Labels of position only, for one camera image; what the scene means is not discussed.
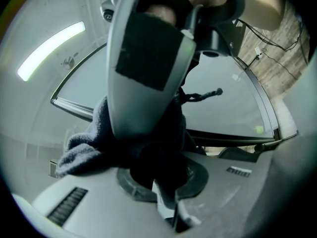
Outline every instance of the gray cloth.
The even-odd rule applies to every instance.
[[[169,169],[173,170],[173,165],[179,161],[178,154],[183,149],[185,128],[181,103],[179,96],[176,95],[151,136],[118,142],[112,133],[105,97],[94,109],[93,122],[86,132],[70,138],[55,174],[57,177],[63,177],[85,171],[87,168],[93,170],[102,165],[122,165],[122,161],[139,160],[141,155],[144,160],[143,166],[155,165],[153,169],[160,170],[168,169],[167,166],[170,165]]]

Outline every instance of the white wall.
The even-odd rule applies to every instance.
[[[27,200],[55,181],[48,176],[49,160],[62,154],[66,131],[84,130],[88,125],[51,105],[50,98],[69,73],[62,65],[64,59],[78,53],[74,58],[77,64],[106,42],[109,25],[99,12],[101,1],[28,0],[1,43],[1,170],[12,192]],[[27,82],[17,76],[32,51],[79,21],[84,22],[86,31],[52,52]]]

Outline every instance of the ceiling fixture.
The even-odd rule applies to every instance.
[[[18,75],[20,78],[27,81],[36,68],[50,53],[70,38],[85,31],[85,29],[84,22],[80,21],[50,37],[47,41],[35,49],[18,69]]]

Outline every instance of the drawstring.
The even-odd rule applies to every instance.
[[[221,88],[218,88],[216,91],[208,92],[205,94],[198,94],[198,93],[185,94],[181,87],[178,89],[178,95],[179,95],[179,100],[181,104],[185,104],[186,102],[203,101],[209,97],[221,95],[222,93],[223,93],[223,90]]]

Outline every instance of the black strap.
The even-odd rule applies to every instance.
[[[193,9],[189,0],[140,0],[137,11],[144,12],[152,4],[161,4],[171,7],[176,14],[176,27],[183,28],[186,17]]]

